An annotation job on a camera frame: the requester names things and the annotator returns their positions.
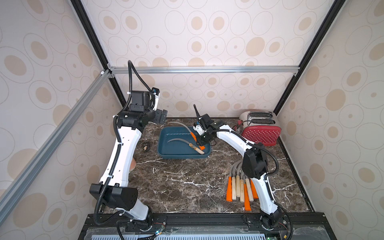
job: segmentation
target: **blue tray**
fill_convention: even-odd
[[[198,135],[192,127],[189,127],[191,132]],[[182,138],[192,143],[196,147],[197,144],[192,135],[187,132],[185,127],[165,127],[160,132],[159,144],[157,145],[158,154],[164,159],[197,159],[207,158],[211,153],[211,146],[205,145],[203,152],[205,154],[199,154],[195,149],[191,148],[188,144],[182,141],[168,142],[173,138]]]

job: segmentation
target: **red toaster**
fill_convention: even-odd
[[[276,145],[281,127],[275,113],[252,110],[242,113],[239,119],[242,123],[240,132],[243,137],[252,142],[261,142],[265,146]]]

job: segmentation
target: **dark marble surface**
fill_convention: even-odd
[[[242,159],[229,144],[216,139],[217,145],[206,159],[163,159],[157,154],[157,141],[163,127],[178,126],[171,121],[193,125],[193,119],[167,119],[164,125],[149,123],[134,153],[136,168],[129,174],[129,187],[139,191],[139,199],[154,213],[229,213],[245,212],[239,199],[226,201],[229,168]],[[235,119],[224,119],[233,126]],[[142,143],[151,149],[144,153]],[[284,154],[277,144],[267,147],[279,159],[280,170],[270,177],[276,200],[289,212],[309,212]],[[269,157],[269,172],[275,169]],[[256,199],[250,203],[252,212],[260,212]]]

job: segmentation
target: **circle-patterned wallpaper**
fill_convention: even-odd
[[[383,17],[383,0],[350,1],[278,115],[314,207],[338,239],[384,234]]]
[[[0,111],[13,117],[0,124],[0,195],[101,71],[68,1],[6,5],[0,8]],[[92,212],[89,185],[106,168],[112,115],[120,108],[103,84],[1,226],[0,239],[78,238]]]
[[[232,74],[143,74],[152,87],[160,89],[159,108],[168,110],[168,117],[195,117],[193,104],[201,114],[211,117],[238,117],[244,111],[273,111],[292,73],[232,73]],[[132,76],[135,90],[146,90]],[[116,79],[127,98],[129,78],[117,74]]]
[[[84,3],[110,63],[122,67],[121,57],[139,66],[238,66],[249,58],[254,65],[298,64],[332,1]]]

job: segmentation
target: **small dark object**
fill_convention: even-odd
[[[142,145],[144,152],[148,152],[151,149],[151,144],[149,142],[144,142]]]

